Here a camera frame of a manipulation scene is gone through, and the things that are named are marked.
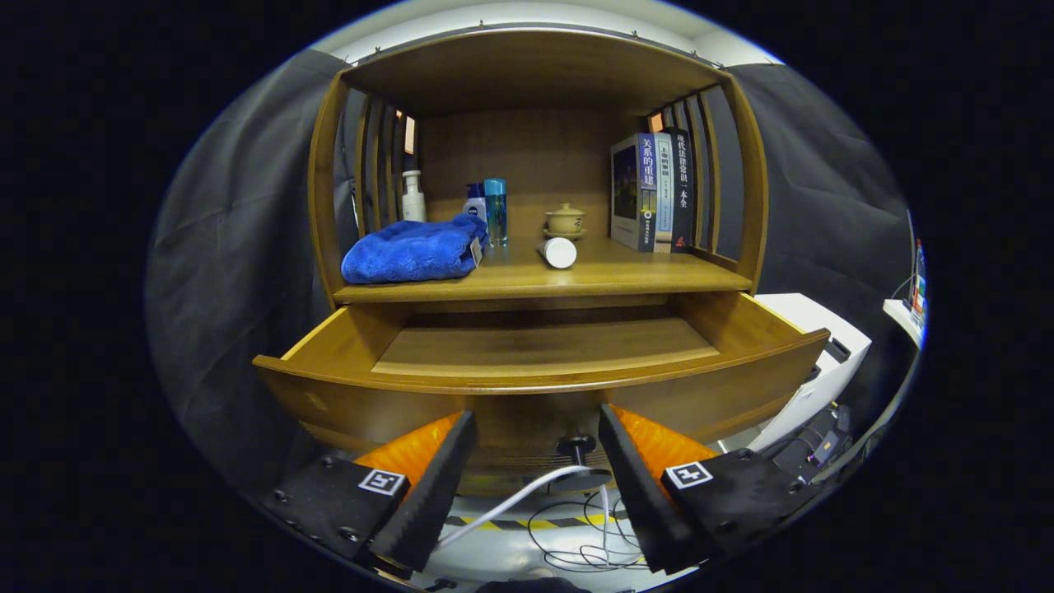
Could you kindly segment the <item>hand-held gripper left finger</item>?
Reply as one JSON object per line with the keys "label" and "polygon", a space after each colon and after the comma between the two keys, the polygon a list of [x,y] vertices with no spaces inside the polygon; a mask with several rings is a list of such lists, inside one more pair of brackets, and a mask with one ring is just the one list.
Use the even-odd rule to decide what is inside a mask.
{"label": "hand-held gripper left finger", "polygon": [[479,442],[470,410],[357,461],[323,455],[261,494],[276,521],[346,562],[389,575],[424,571]]}

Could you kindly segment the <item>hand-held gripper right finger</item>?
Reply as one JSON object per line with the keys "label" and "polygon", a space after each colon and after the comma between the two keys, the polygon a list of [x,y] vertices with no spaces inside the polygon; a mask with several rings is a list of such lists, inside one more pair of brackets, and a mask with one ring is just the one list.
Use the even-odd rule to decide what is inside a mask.
{"label": "hand-held gripper right finger", "polygon": [[759,543],[812,500],[812,485],[749,448],[708,460],[648,463],[606,403],[599,408],[598,433],[652,572],[721,562]]}

